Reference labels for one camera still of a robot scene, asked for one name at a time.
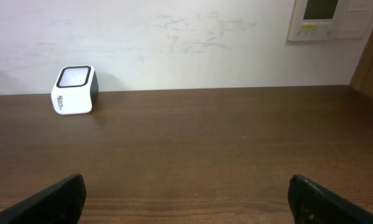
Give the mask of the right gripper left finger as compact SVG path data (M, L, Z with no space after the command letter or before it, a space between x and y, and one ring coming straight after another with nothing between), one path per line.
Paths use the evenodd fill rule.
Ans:
M87 192L81 174L71 175L0 212L0 224L77 224Z

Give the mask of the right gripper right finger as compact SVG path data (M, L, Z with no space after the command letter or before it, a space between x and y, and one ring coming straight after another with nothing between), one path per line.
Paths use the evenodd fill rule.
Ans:
M373 214L296 174L290 179L288 203L295 224L373 224Z

